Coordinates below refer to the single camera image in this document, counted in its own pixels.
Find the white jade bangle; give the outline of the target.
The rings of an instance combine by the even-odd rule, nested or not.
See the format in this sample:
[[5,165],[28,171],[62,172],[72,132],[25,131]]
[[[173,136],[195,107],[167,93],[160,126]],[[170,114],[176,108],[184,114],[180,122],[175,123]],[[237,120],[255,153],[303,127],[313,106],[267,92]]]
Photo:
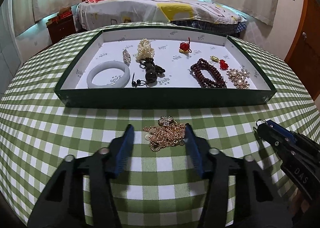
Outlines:
[[131,77],[129,67],[120,61],[106,61],[87,75],[88,88],[124,88]]

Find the gold crown red tassel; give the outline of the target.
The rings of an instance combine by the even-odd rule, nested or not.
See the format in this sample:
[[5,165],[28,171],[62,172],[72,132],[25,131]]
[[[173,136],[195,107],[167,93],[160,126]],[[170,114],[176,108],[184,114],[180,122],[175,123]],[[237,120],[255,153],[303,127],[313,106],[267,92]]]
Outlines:
[[213,62],[219,63],[220,69],[223,70],[223,71],[226,71],[226,70],[228,70],[228,68],[229,68],[229,65],[228,65],[228,64],[226,63],[226,61],[223,60],[223,59],[219,59],[218,57],[211,56],[211,57],[210,57],[210,60],[213,61]]

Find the black bead tassel pendant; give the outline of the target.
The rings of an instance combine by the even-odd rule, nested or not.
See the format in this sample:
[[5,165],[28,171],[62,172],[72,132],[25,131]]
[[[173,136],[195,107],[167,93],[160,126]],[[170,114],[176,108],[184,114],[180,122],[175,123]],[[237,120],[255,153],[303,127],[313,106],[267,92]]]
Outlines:
[[131,86],[150,86],[157,82],[158,77],[161,77],[165,73],[165,69],[156,65],[153,58],[144,58],[139,60],[140,66],[145,70],[145,79],[135,80],[135,75],[133,74]]

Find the bed with patterned sheet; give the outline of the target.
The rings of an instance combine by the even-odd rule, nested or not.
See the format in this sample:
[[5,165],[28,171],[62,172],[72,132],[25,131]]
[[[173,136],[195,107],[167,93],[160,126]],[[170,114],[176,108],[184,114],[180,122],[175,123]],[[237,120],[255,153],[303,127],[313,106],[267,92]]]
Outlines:
[[101,0],[81,2],[78,22],[86,30],[128,22],[171,23],[197,20],[213,25],[238,26],[247,19],[207,0]]

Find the glass sliding wardrobe door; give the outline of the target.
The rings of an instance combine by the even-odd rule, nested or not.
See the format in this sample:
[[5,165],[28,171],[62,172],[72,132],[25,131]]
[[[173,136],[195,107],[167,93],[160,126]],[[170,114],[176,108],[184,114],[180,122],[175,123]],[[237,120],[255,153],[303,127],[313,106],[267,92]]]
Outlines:
[[23,61],[18,50],[13,17],[12,0],[4,0],[1,4],[1,97],[4,95],[13,77],[20,69]]

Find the wooden door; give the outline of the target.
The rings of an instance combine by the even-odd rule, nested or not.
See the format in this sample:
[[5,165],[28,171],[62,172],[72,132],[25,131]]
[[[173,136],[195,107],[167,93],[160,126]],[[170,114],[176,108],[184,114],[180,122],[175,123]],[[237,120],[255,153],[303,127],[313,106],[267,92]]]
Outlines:
[[319,23],[319,3],[304,0],[298,29],[285,58],[314,100],[319,96]]

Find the gold pearl brooch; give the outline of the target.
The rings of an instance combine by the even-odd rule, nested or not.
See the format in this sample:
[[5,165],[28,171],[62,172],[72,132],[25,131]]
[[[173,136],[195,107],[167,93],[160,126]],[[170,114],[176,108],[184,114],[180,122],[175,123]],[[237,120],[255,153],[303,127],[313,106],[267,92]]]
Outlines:
[[229,69],[226,74],[237,89],[249,89],[250,84],[247,79],[250,78],[250,73],[247,69]]

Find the silver rhinestone brooch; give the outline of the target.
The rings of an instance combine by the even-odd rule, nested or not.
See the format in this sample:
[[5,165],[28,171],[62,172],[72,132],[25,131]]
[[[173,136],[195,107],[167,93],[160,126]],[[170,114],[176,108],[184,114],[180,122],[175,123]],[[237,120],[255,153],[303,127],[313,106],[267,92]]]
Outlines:
[[129,66],[131,63],[131,56],[129,54],[129,52],[127,51],[127,49],[123,50],[123,62]]

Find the green checkered tablecloth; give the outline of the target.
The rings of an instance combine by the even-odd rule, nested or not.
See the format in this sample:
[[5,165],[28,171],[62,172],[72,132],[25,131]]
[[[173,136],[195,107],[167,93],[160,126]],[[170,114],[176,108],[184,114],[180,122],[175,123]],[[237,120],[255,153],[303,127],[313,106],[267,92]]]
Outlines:
[[185,110],[95,110],[65,108],[54,93],[59,78],[95,31],[74,34],[33,56],[1,95],[1,193],[26,223],[56,168],[67,155],[89,156],[135,128],[127,169],[112,182],[124,227],[195,227],[208,182],[199,178],[183,146],[152,152],[143,128],[161,116],[189,123],[224,154],[252,155],[271,175],[284,199],[295,186],[267,142],[254,136],[258,119],[272,119],[319,141],[319,110],[285,62],[252,43],[237,43],[271,79],[277,93],[266,104]]

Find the green white gift box tray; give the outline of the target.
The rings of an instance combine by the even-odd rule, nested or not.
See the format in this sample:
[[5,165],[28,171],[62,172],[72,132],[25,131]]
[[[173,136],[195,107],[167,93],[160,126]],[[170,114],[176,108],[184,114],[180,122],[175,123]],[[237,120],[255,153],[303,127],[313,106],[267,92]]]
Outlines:
[[[180,53],[190,38],[191,53]],[[106,61],[123,62],[131,56],[130,80],[124,88],[88,88],[87,75]],[[247,69],[249,89],[237,89],[226,71],[211,56],[223,59],[229,69]],[[150,86],[132,87],[145,79],[139,60],[153,58],[165,69]],[[54,88],[67,107],[106,109],[190,109],[263,105],[276,88],[261,67],[235,40],[221,34],[176,26],[131,26],[101,29],[92,34],[66,68]]]

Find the dark wooden nightstand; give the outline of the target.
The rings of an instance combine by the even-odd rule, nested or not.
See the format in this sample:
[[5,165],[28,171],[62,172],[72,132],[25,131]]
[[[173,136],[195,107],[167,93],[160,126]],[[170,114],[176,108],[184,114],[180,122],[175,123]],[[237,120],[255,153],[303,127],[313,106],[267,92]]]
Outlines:
[[62,8],[55,17],[46,22],[52,44],[58,43],[64,37],[76,33],[71,7]]

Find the red knot gold charm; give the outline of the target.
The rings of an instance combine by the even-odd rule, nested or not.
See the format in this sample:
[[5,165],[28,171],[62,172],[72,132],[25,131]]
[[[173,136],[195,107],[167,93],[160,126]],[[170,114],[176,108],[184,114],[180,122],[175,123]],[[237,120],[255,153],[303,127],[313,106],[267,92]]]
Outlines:
[[184,54],[191,53],[190,42],[190,38],[188,38],[188,42],[180,43],[179,52]]

